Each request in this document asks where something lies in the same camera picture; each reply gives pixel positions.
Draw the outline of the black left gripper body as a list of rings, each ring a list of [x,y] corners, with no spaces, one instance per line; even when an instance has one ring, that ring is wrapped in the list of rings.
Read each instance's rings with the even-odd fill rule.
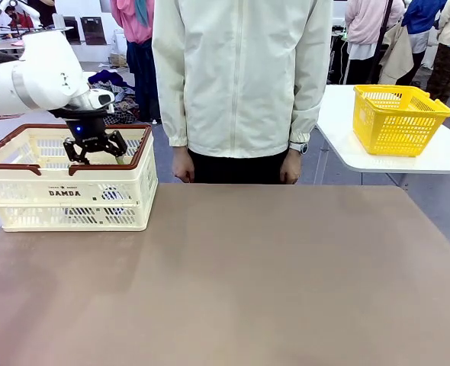
[[[103,117],[84,117],[66,120],[72,138],[66,138],[65,150],[75,153],[78,146],[82,153],[113,153],[115,145],[111,143],[105,131]]]

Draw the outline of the person's left hand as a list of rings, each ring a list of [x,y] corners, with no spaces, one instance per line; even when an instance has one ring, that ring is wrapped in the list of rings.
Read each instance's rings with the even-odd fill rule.
[[[294,149],[289,149],[280,170],[282,184],[294,185],[301,176],[302,155]]]

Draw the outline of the person's right hand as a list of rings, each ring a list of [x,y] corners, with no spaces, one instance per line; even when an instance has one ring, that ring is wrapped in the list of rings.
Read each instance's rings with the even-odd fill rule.
[[[194,182],[194,163],[186,146],[173,147],[172,172],[184,183]]]

